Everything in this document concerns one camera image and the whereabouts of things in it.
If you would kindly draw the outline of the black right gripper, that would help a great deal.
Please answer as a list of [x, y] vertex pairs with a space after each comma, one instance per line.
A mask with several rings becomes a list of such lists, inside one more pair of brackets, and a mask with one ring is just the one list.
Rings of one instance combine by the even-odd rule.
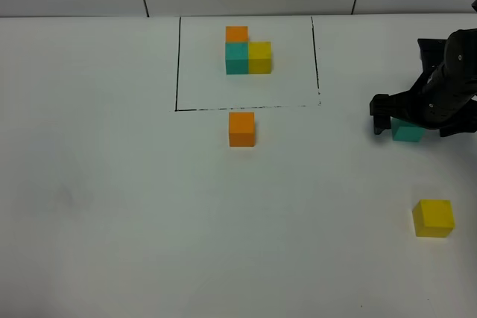
[[443, 62], [423, 71], [409, 91], [377, 94], [370, 102], [373, 132], [391, 129], [391, 119], [439, 130], [440, 137], [476, 132], [476, 29], [446, 39]]

